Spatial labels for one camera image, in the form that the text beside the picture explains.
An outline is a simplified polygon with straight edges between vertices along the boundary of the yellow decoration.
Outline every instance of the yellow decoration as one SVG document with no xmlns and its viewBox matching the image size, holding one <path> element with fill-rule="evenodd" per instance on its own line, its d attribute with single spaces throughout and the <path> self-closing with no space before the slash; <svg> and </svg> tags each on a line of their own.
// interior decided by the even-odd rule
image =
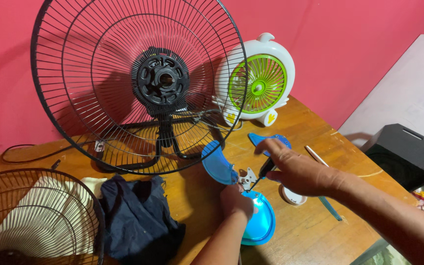
<svg viewBox="0 0 424 265">
<path fill-rule="evenodd" d="M 271 124 L 272 121 L 274 121 L 276 119 L 276 115 L 274 114 L 269 114 L 269 119 L 268 119 L 268 124 Z"/>
<path fill-rule="evenodd" d="M 230 122 L 230 123 L 233 123 L 234 121 L 235 121 L 235 113 L 232 113 L 232 114 L 228 114 L 227 115 L 227 120 Z"/>
</svg>

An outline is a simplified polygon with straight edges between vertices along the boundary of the white wall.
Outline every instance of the white wall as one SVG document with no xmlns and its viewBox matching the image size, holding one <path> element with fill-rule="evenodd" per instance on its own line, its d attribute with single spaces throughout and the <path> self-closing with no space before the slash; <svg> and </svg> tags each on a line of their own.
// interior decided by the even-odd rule
<svg viewBox="0 0 424 265">
<path fill-rule="evenodd" d="M 392 123 L 424 135 L 424 34 L 413 42 L 338 131 L 361 147 L 384 125 Z"/>
</svg>

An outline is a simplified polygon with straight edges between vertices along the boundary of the hand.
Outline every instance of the hand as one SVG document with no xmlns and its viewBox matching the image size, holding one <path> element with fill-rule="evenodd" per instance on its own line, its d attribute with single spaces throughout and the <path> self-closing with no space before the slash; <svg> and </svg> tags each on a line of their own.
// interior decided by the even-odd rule
<svg viewBox="0 0 424 265">
<path fill-rule="evenodd" d="M 287 189 L 304 196 L 330 196 L 338 190 L 351 174 L 327 167 L 287 148 L 282 142 L 266 138 L 255 149 L 255 154 L 267 150 L 280 171 L 266 174 L 271 180 L 280 182 Z"/>
<path fill-rule="evenodd" d="M 247 221 L 253 216 L 254 203 L 251 198 L 243 196 L 244 188 L 241 184 L 227 185 L 220 193 L 220 201 L 224 217 L 232 214 L 243 214 Z"/>
</svg>

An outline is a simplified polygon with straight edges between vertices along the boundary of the black stand fan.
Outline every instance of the black stand fan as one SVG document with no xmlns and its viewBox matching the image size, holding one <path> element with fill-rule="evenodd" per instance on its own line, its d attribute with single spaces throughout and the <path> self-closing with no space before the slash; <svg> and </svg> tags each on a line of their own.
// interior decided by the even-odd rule
<svg viewBox="0 0 424 265">
<path fill-rule="evenodd" d="M 212 100 L 228 84 L 214 76 L 244 61 L 246 88 L 245 58 L 217 0 L 46 0 L 31 43 L 35 87 L 62 136 L 104 171 L 139 174 L 191 166 L 214 139 L 224 148 L 237 120 L 221 126 Z"/>
</svg>

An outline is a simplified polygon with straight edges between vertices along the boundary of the dark blue cloth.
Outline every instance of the dark blue cloth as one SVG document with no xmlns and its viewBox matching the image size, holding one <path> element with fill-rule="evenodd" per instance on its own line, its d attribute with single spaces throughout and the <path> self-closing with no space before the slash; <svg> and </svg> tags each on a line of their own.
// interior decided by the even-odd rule
<svg viewBox="0 0 424 265">
<path fill-rule="evenodd" d="M 104 252 L 124 264 L 165 264 L 174 257 L 186 226 L 170 215 L 163 179 L 127 182 L 120 175 L 101 186 Z"/>
</svg>

